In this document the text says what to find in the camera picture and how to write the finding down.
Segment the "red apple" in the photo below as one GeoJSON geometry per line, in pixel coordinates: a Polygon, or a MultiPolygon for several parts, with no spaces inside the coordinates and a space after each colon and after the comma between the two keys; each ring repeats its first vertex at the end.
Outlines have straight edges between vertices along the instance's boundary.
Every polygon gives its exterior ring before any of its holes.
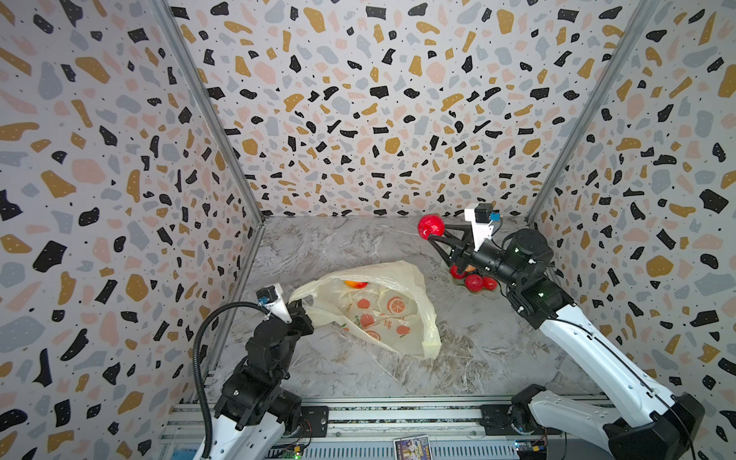
{"type": "Polygon", "coordinates": [[[464,279],[464,285],[470,292],[483,291],[483,277],[478,274],[469,274],[464,279]]]}
{"type": "Polygon", "coordinates": [[[450,268],[450,275],[453,279],[456,280],[464,280],[467,276],[467,272],[465,270],[458,268],[458,266],[452,266],[450,268]]]}
{"type": "Polygon", "coordinates": [[[430,237],[442,237],[446,226],[444,220],[438,215],[425,215],[418,223],[418,233],[421,238],[428,240],[430,237]]]}

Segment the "red strawberry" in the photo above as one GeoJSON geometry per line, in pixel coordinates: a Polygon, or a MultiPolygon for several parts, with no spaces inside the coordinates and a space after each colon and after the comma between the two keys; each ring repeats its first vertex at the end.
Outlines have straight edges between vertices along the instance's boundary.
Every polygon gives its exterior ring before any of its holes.
{"type": "Polygon", "coordinates": [[[367,282],[344,281],[344,284],[350,289],[365,289],[368,286],[367,282]]]}

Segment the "cream plastic bag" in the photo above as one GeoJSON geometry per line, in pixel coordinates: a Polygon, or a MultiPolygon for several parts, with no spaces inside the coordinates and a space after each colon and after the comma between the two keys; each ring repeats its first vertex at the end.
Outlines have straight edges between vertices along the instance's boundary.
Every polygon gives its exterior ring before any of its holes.
{"type": "Polygon", "coordinates": [[[385,350],[434,360],[442,341],[423,273],[405,261],[329,273],[293,291],[314,327],[335,324],[385,350]],[[344,281],[367,282],[350,289],[344,281]]]}

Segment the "orange red mango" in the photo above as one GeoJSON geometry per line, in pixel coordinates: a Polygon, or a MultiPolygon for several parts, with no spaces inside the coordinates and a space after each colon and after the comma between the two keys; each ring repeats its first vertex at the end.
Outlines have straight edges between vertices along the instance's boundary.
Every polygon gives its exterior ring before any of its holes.
{"type": "Polygon", "coordinates": [[[486,291],[496,291],[498,289],[498,282],[491,277],[484,277],[483,287],[486,291]]]}

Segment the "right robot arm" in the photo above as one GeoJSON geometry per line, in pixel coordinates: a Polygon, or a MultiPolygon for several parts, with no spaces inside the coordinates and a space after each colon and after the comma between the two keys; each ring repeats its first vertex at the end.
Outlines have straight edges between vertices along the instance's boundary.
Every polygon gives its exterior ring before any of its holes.
{"type": "Polygon", "coordinates": [[[611,404],[594,406],[531,384],[511,400],[509,426],[521,435],[557,429],[615,459],[695,455],[703,405],[688,393],[674,394],[636,366],[547,277],[553,250],[542,233],[523,228],[498,245],[493,227],[492,222],[449,224],[439,216],[425,216],[418,231],[456,273],[477,274],[504,285],[505,297],[517,314],[562,348],[611,404]]]}

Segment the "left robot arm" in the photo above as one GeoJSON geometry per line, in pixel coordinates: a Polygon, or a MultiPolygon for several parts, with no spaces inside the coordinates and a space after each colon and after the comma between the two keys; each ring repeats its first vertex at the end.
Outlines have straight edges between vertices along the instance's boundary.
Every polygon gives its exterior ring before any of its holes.
{"type": "Polygon", "coordinates": [[[283,389],[282,381],[291,377],[289,366],[297,342],[313,333],[314,325],[300,300],[287,305],[233,302],[205,318],[195,334],[193,350],[195,391],[204,423],[197,459],[263,459],[284,435],[301,426],[302,399],[283,389]],[[246,357],[211,407],[201,369],[201,341],[220,314],[237,308],[257,310],[266,319],[247,341],[246,357]]]}

